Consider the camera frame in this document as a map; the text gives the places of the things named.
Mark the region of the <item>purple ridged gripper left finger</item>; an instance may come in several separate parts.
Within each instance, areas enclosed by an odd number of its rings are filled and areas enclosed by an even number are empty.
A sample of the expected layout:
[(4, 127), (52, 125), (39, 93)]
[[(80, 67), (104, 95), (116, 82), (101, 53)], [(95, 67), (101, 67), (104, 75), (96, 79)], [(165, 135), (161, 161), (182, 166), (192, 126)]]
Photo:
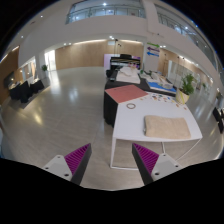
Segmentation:
[(88, 143), (66, 156), (56, 155), (42, 169), (79, 185), (83, 179), (91, 154), (91, 144)]

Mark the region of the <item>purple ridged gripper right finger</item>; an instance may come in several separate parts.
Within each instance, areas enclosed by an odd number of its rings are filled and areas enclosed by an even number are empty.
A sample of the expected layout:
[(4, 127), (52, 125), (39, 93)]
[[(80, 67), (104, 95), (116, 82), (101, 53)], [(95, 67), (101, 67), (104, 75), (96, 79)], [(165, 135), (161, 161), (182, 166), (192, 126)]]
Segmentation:
[(145, 185), (182, 169), (168, 154), (157, 154), (136, 143), (132, 144), (132, 154)]

